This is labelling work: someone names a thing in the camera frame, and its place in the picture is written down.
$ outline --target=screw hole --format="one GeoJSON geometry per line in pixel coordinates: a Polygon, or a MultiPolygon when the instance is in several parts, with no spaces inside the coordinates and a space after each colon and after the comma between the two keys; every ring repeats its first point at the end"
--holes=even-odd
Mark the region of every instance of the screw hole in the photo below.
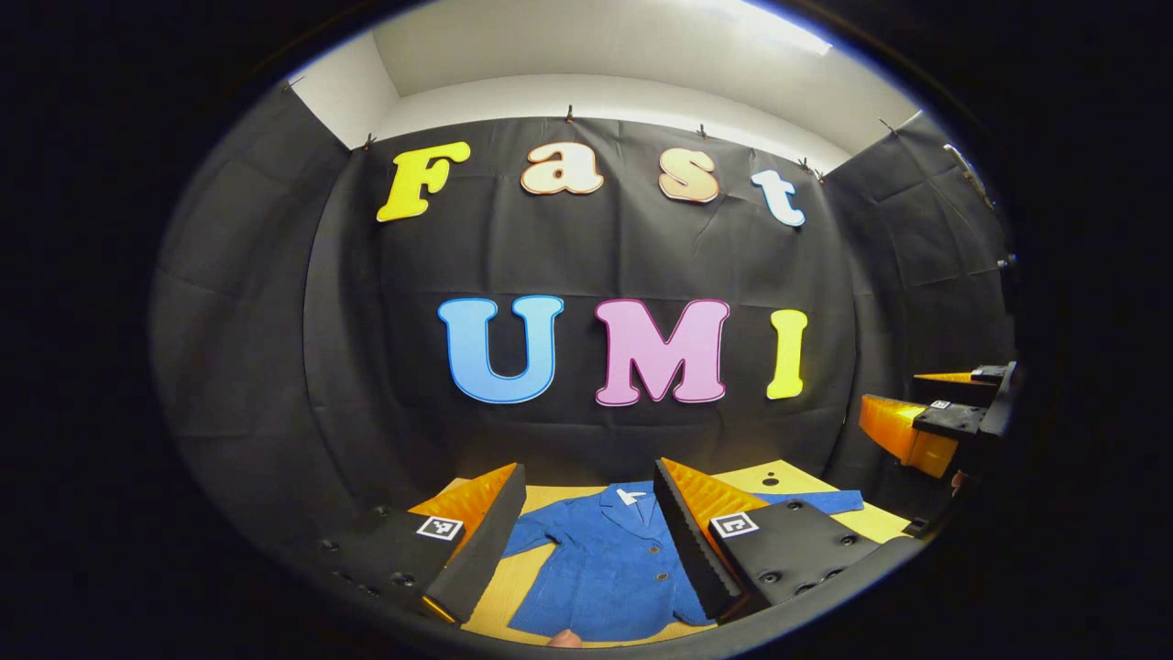
{"type": "Polygon", "coordinates": [[[409,587],[415,584],[415,576],[411,573],[392,573],[391,584],[396,587],[409,587]]]}

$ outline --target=letter u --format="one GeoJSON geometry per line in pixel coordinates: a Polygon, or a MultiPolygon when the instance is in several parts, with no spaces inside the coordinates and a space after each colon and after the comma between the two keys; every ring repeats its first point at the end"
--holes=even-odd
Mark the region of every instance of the letter u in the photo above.
{"type": "Polygon", "coordinates": [[[514,313],[526,321],[526,370],[499,376],[489,363],[489,319],[497,304],[486,298],[455,298],[438,313],[448,325],[448,366],[462,393],[484,403],[522,403],[541,396],[554,382],[554,317],[562,298],[524,295],[514,300],[514,313]]]}

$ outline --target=jacket collar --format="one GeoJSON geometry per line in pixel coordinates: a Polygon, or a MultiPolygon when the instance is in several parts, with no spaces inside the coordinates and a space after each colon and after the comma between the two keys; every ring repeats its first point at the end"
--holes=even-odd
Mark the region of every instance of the jacket collar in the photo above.
{"type": "Polygon", "coordinates": [[[664,515],[659,510],[659,503],[656,502],[651,482],[611,484],[601,495],[598,506],[603,516],[606,516],[612,523],[642,539],[657,539],[667,531],[667,524],[664,522],[664,515]],[[647,495],[636,497],[636,504],[628,505],[619,497],[619,489],[623,489],[628,494],[643,492],[647,495]],[[646,525],[644,524],[644,516],[639,512],[640,505],[643,505],[645,515],[649,518],[649,524],[646,525]]]}

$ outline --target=white wall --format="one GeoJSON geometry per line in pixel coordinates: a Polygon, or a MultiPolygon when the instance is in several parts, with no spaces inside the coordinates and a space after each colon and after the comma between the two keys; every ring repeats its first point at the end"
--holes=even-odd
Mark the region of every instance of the white wall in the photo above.
{"type": "MultiPolygon", "coordinates": [[[[829,141],[744,103],[684,87],[606,75],[518,75],[421,91],[398,98],[373,132],[385,140],[486,118],[565,116],[571,103],[576,117],[639,121],[684,130],[697,130],[704,123],[713,137],[795,162],[805,157],[823,172],[849,157],[829,141]]],[[[364,138],[366,130],[360,130],[364,138]]]]}
{"type": "Polygon", "coordinates": [[[360,36],[326,53],[289,76],[293,90],[347,148],[361,147],[367,132],[399,98],[379,57],[374,36],[360,36]]]}

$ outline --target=white ceiling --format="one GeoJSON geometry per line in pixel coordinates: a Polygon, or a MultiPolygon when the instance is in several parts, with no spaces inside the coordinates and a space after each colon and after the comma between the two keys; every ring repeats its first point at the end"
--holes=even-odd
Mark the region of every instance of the white ceiling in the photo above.
{"type": "Polygon", "coordinates": [[[526,74],[597,74],[738,101],[856,154],[917,108],[841,48],[777,39],[738,0],[439,0],[373,30],[399,94],[526,74]]]}

